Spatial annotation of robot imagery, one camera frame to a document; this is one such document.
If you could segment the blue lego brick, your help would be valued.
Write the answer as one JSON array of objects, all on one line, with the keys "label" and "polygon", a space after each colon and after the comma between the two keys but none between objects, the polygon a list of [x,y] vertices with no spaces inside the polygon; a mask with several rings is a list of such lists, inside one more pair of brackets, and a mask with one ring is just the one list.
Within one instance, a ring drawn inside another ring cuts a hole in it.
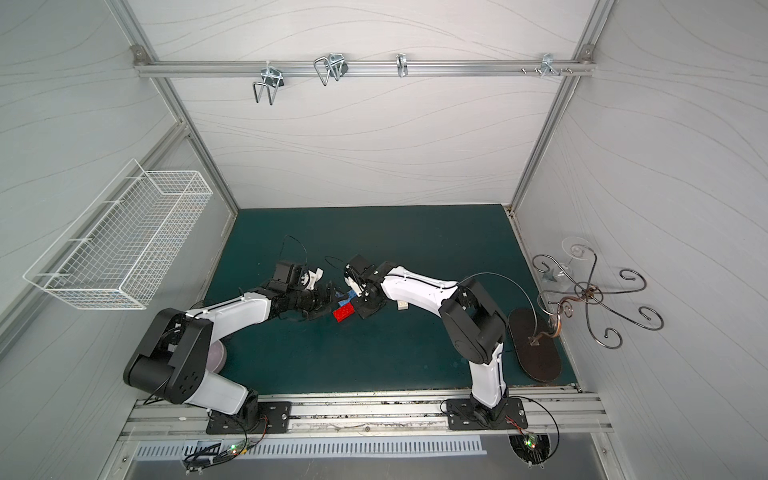
[{"label": "blue lego brick", "polygon": [[343,307],[351,302],[352,299],[357,297],[357,293],[354,290],[348,291],[345,295],[341,296],[338,301],[338,306]]}]

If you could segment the red lego brick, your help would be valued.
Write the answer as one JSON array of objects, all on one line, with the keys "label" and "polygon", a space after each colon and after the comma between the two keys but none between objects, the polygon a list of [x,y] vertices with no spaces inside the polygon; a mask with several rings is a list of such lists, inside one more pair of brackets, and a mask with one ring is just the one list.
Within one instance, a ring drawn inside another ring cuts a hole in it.
[{"label": "red lego brick", "polygon": [[355,308],[351,302],[348,302],[334,310],[332,314],[336,322],[341,323],[355,314]]}]

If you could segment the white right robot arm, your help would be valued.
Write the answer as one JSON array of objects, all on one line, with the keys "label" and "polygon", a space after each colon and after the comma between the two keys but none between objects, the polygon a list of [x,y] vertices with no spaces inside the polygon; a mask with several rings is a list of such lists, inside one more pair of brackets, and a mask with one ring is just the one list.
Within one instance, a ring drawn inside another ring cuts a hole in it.
[{"label": "white right robot arm", "polygon": [[352,308],[362,318],[388,302],[406,303],[439,317],[455,350],[469,362],[471,398],[493,410],[507,396],[502,354],[507,324],[503,312],[476,280],[439,280],[391,262],[378,266],[356,257],[344,268],[355,292]]}]

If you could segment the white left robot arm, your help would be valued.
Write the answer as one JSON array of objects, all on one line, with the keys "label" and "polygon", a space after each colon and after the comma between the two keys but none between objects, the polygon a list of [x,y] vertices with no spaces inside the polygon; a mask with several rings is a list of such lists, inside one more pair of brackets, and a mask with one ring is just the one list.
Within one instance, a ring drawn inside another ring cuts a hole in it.
[{"label": "white left robot arm", "polygon": [[209,370],[215,342],[287,312],[314,319],[341,299],[332,283],[307,288],[257,288],[234,299],[192,310],[159,311],[123,372],[126,385],[172,404],[227,415],[239,413],[252,391]]}]

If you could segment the green table mat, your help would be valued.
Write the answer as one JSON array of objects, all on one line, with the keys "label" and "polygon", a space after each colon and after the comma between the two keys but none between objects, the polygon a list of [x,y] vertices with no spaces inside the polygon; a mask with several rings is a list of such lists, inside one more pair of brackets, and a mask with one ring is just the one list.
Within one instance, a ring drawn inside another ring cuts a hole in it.
[{"label": "green table mat", "polygon": [[[431,278],[475,275],[504,312],[527,308],[538,290],[499,205],[248,209],[239,213],[205,297],[215,304],[268,280],[277,261],[321,268],[341,284],[356,255],[392,261]],[[224,341],[224,377],[268,394],[461,389],[468,362],[442,321],[388,303],[337,323],[288,313]]]}]

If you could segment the lilac bowl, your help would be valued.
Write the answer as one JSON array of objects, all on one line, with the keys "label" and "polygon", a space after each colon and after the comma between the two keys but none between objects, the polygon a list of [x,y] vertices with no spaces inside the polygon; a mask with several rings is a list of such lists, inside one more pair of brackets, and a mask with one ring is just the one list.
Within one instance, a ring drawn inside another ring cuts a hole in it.
[{"label": "lilac bowl", "polygon": [[217,340],[210,344],[206,359],[206,370],[211,373],[220,373],[227,362],[227,350],[222,341]]}]

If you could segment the white vent strip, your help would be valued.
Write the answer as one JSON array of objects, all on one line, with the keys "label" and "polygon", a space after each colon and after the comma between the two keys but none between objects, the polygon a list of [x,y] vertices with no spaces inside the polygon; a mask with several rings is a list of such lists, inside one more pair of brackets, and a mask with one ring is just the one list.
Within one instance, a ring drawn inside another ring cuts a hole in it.
[{"label": "white vent strip", "polygon": [[[134,454],[137,461],[181,461],[204,452],[215,455],[235,444],[224,440],[143,441]],[[267,438],[249,448],[243,457],[255,459],[318,458],[430,458],[485,456],[478,435],[405,437]]]}]

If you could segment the dark oval stand base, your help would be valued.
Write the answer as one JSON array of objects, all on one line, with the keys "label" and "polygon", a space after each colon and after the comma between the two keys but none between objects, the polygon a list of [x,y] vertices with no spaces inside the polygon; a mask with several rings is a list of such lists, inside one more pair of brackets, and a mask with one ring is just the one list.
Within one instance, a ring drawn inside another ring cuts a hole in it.
[{"label": "dark oval stand base", "polygon": [[508,316],[516,358],[522,370],[539,383],[551,384],[562,373],[555,341],[542,333],[544,323],[530,308],[517,308]]}]

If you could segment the metal double hook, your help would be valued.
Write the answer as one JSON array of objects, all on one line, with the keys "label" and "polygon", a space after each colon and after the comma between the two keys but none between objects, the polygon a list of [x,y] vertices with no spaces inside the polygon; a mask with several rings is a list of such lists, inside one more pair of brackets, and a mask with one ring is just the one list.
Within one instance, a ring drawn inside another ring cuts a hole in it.
[{"label": "metal double hook", "polygon": [[273,105],[279,89],[285,85],[283,72],[267,66],[260,75],[260,79],[252,84],[254,100],[256,103],[267,101]]}]

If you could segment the metal curled hook stand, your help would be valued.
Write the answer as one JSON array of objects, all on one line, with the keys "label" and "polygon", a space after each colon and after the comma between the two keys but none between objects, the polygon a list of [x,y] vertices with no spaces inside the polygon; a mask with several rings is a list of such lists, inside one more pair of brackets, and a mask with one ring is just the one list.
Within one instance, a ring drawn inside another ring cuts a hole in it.
[{"label": "metal curled hook stand", "polygon": [[640,305],[638,314],[640,321],[623,314],[610,307],[606,299],[618,295],[631,295],[647,289],[646,278],[638,271],[631,268],[621,268],[618,271],[619,279],[630,283],[630,288],[605,289],[595,283],[594,277],[597,271],[599,255],[597,251],[584,239],[570,237],[563,244],[566,255],[573,260],[584,260],[590,263],[587,278],[578,280],[570,272],[569,268],[560,260],[550,254],[537,254],[531,259],[531,266],[544,280],[556,281],[564,278],[570,285],[568,290],[544,289],[536,297],[538,309],[546,315],[546,322],[542,326],[536,326],[534,333],[529,337],[528,344],[537,346],[541,340],[555,339],[561,335],[563,320],[571,318],[575,313],[577,304],[583,307],[584,319],[591,338],[602,348],[618,350],[623,346],[623,337],[618,329],[607,326],[603,333],[595,333],[590,309],[600,307],[615,317],[635,325],[643,330],[658,332],[666,326],[663,316],[653,307]]}]

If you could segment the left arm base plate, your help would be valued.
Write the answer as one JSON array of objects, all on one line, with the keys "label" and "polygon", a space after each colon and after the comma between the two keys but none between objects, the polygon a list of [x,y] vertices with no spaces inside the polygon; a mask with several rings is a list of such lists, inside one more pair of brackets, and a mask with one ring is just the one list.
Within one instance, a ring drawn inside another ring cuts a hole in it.
[{"label": "left arm base plate", "polygon": [[247,402],[232,415],[212,411],[205,433],[209,435],[283,434],[288,431],[293,404],[288,401]]}]

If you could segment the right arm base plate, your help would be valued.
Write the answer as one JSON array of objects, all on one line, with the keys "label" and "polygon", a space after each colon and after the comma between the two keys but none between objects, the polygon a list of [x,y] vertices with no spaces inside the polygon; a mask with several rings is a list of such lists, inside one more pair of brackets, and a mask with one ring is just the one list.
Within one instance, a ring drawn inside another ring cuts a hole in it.
[{"label": "right arm base plate", "polygon": [[528,421],[520,398],[502,398],[493,408],[472,397],[446,399],[441,403],[452,431],[525,430]]}]

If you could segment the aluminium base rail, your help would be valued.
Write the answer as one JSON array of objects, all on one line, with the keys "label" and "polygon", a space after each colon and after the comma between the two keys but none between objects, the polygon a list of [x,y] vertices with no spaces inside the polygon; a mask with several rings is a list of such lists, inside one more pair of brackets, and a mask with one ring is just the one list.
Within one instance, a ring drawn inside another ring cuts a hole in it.
[{"label": "aluminium base rail", "polygon": [[[512,388],[523,402],[528,428],[535,432],[611,433],[612,422],[597,393],[573,386]],[[422,435],[449,432],[448,398],[466,398],[466,389],[374,391],[264,395],[261,402],[289,402],[287,434],[295,437],[332,435]],[[138,401],[126,420],[121,440],[192,439],[205,435],[203,409]]]}]

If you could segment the horizontal aluminium rail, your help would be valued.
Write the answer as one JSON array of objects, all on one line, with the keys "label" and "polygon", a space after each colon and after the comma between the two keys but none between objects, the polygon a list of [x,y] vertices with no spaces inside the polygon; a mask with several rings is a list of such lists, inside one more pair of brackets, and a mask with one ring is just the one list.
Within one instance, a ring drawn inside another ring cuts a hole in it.
[{"label": "horizontal aluminium rail", "polygon": [[[525,76],[521,68],[533,68],[534,60],[415,60],[407,57],[408,78],[437,77],[514,77]],[[345,78],[399,78],[395,57],[385,60],[346,60]],[[555,60],[557,67],[571,68],[571,76],[590,76],[597,69],[594,62]],[[304,61],[158,61],[135,65],[144,78],[253,78],[267,66],[279,69],[285,79],[318,76],[312,60]]]}]

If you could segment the metal bracket hook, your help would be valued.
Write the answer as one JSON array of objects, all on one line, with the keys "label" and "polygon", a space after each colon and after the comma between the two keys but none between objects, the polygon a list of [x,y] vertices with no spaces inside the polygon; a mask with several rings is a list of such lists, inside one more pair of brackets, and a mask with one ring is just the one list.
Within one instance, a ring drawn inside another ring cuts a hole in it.
[{"label": "metal bracket hook", "polygon": [[564,77],[571,76],[573,70],[567,67],[557,67],[555,65],[555,59],[552,54],[544,54],[539,64],[533,68],[521,68],[520,72],[525,76],[535,75],[540,78],[544,77]]}]

